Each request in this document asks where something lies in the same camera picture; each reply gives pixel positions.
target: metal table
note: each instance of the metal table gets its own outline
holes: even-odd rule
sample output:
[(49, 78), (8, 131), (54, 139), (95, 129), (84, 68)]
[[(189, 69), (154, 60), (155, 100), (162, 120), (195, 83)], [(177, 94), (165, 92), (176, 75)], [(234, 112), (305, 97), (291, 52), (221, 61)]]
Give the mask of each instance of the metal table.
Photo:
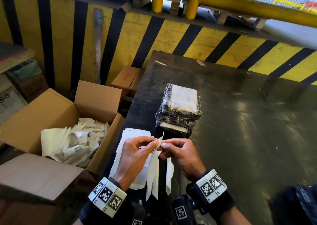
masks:
[[(166, 84), (198, 90), (203, 114), (190, 139), (200, 158), (207, 169), (216, 169), (251, 223), (273, 224), (270, 203), (279, 192), (298, 183), (317, 183), (317, 86), (205, 64), (201, 67), (193, 59), (154, 51), (123, 129), (144, 129), (160, 137), (155, 113)], [(166, 161), (160, 159), (159, 165), (159, 201), (151, 197), (144, 205), (154, 217), (172, 220), (171, 201), (185, 193), (187, 181), (175, 165), (172, 194), (167, 196)], [(144, 190), (132, 193), (145, 197)], [(214, 224), (209, 215), (197, 220)]]

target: wrist strap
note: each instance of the wrist strap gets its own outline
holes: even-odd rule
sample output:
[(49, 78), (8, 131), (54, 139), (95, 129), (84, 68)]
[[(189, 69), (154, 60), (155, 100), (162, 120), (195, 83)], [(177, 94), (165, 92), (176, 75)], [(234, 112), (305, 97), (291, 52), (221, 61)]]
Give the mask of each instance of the wrist strap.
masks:
[(234, 206), (234, 201), (227, 191), (227, 185), (214, 169), (197, 182), (189, 184), (186, 192), (216, 221), (225, 211)]
[(88, 198), (99, 210), (113, 218), (123, 203), (126, 193), (110, 180), (104, 177), (89, 194)]

